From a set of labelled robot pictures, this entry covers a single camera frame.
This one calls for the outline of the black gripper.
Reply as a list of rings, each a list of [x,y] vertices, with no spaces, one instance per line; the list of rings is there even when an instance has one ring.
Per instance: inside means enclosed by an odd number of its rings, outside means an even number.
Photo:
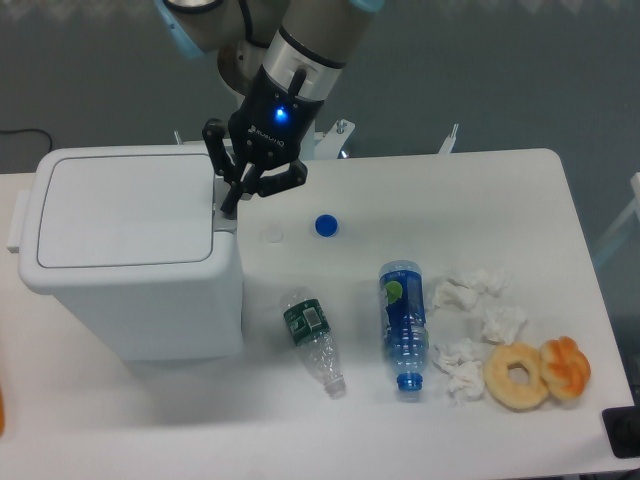
[[[298,159],[301,143],[324,104],[300,95],[306,79],[307,70],[299,67],[290,82],[281,86],[263,67],[258,70],[228,122],[235,158],[224,145],[227,123],[217,118],[205,122],[202,137],[214,172],[230,187],[220,206],[225,216],[235,215],[244,196],[268,197],[306,183],[308,169]],[[249,163],[253,166],[243,179]],[[266,174],[284,164],[285,171]]]

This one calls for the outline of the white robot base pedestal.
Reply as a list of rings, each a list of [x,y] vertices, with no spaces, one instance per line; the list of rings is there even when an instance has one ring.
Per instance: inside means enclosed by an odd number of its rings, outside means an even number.
[[[217,67],[222,81],[235,96],[240,107],[249,92],[266,55],[267,48],[256,46],[247,40],[225,45],[218,50]]]

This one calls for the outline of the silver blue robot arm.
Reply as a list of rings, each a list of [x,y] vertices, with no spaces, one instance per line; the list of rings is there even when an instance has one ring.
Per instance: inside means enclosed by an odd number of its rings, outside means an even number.
[[[229,190],[227,217],[253,195],[305,183],[303,145],[381,1],[159,1],[156,7],[188,57],[214,52],[222,81],[239,98],[227,120],[202,136]]]

